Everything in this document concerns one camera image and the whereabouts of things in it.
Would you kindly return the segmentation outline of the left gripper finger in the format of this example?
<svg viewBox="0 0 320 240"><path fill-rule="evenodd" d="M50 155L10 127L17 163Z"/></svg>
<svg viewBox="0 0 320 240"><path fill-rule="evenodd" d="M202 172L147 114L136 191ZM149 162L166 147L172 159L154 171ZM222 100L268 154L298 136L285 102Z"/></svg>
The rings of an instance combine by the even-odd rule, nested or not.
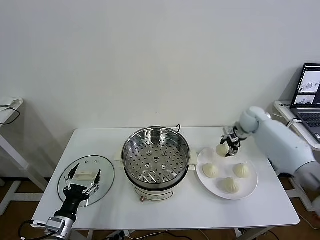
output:
<svg viewBox="0 0 320 240"><path fill-rule="evenodd" d="M89 196L92 192L96 192L100 187L99 185L100 180L101 180L101 169L98 171L91 186L83 190L82 193L85 194L86 196Z"/></svg>
<svg viewBox="0 0 320 240"><path fill-rule="evenodd" d="M79 163L77 163L72 169L66 169L66 173L67 175L63 177L64 179L64 190L68 190L68 191L75 191L75 187L72 184L72 179L74 178L74 176L76 175L76 172L78 170L79 167Z"/></svg>

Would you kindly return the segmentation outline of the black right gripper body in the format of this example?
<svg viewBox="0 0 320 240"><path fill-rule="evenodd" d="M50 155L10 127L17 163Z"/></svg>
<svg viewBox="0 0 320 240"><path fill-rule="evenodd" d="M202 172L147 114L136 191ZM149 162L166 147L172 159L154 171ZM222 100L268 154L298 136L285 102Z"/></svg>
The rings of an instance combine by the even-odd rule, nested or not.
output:
<svg viewBox="0 0 320 240"><path fill-rule="evenodd" d="M228 126L226 128L226 136L229 136L229 142L244 141L245 137L236 126Z"/></svg>

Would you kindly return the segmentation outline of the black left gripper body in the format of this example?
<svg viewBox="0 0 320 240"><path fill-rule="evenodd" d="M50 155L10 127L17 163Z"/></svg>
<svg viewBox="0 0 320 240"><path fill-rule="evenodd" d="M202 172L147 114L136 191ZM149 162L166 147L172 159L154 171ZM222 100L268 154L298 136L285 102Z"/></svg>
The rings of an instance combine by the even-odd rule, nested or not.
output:
<svg viewBox="0 0 320 240"><path fill-rule="evenodd" d="M66 196L64 203L60 209L60 215L63 217L75 217L82 201L86 201L88 196L83 193L87 187L71 184L70 189L64 190L63 193Z"/></svg>

